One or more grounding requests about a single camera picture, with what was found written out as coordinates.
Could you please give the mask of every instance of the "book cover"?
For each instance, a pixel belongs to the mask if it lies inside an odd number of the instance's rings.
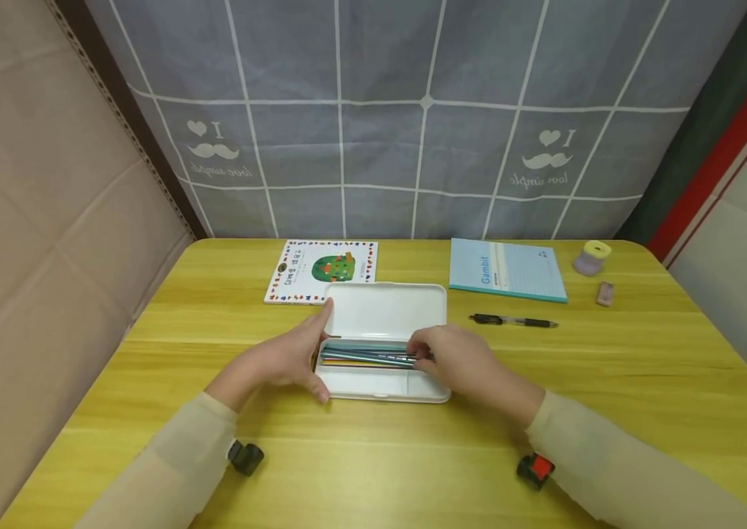
[[[452,239],[450,288],[567,303],[555,252],[546,246]]]
[[[375,283],[378,252],[369,240],[287,240],[265,303],[323,305],[330,283]]]

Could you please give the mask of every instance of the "yellow table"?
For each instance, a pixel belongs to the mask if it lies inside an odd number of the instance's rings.
[[[568,305],[450,291],[451,323],[535,382],[573,397],[747,502],[747,366],[644,248],[614,241],[596,278],[555,248]],[[280,240],[204,240],[181,257],[12,503],[0,528],[68,528],[186,400],[246,347],[317,309],[261,300]],[[378,279],[447,284],[448,241],[382,241]],[[615,284],[611,308],[594,303]],[[556,329],[478,326],[473,312]],[[555,485],[515,475],[522,433],[453,396],[445,405],[334,400],[265,388],[239,437],[266,460],[227,472],[194,528],[572,528],[596,525]]]

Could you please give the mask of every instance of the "human hand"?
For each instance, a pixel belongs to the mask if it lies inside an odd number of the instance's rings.
[[[327,402],[329,390],[311,371],[311,357],[321,341],[328,338],[323,328],[332,307],[329,299],[316,315],[233,358],[206,387],[206,393],[235,411],[240,411],[250,393],[262,383],[304,386],[319,402]]]
[[[506,413],[523,428],[533,421],[544,401],[544,389],[509,371],[484,339],[456,325],[419,329],[411,335],[406,350],[417,355],[414,369],[428,373],[456,393]]]

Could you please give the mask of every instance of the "blue notebook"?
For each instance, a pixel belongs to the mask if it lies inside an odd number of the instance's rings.
[[[555,252],[545,246],[453,239],[450,289],[567,303]]]

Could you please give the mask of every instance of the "green illustration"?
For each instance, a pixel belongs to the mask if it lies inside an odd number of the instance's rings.
[[[349,281],[356,272],[356,260],[348,251],[343,256],[323,256],[311,268],[312,276],[324,283]]]

